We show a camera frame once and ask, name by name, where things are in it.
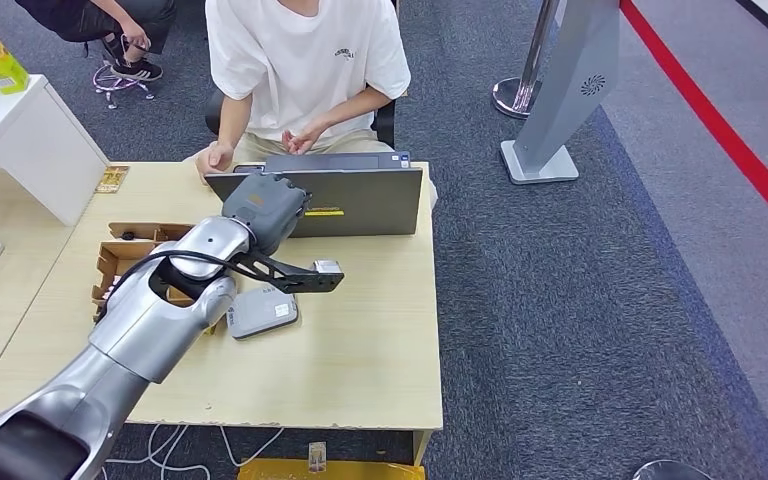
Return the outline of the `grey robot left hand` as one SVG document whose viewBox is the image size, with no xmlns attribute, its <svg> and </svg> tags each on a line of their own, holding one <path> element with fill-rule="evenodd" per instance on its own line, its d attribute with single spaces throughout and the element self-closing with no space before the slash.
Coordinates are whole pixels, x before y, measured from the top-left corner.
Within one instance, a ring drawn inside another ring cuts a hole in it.
<svg viewBox="0 0 768 480">
<path fill-rule="evenodd" d="M 274 254 L 306 212 L 311 194 L 277 174 L 234 174 L 237 185 L 223 200 L 221 214 L 251 233 L 254 249 Z"/>
</svg>

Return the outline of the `person's right hand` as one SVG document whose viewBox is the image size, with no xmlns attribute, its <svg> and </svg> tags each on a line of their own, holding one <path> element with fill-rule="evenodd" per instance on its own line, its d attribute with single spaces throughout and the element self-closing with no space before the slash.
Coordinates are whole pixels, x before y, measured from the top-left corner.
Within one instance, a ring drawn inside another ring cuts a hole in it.
<svg viewBox="0 0 768 480">
<path fill-rule="evenodd" d="M 195 166 L 200 177 L 226 172 L 233 163 L 235 148 L 227 142 L 213 141 L 199 152 Z"/>
</svg>

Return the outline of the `person's left hand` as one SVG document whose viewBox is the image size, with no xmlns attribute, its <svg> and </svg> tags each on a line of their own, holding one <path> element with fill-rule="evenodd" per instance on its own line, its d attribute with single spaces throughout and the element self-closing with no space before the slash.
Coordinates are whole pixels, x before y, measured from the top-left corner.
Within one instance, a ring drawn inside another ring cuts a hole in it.
<svg viewBox="0 0 768 480">
<path fill-rule="evenodd" d="M 305 154 L 316 144 L 326 129 L 327 126 L 323 126 L 319 122 L 311 122 L 297 134 L 285 130 L 282 133 L 282 144 L 290 154 Z"/>
</svg>

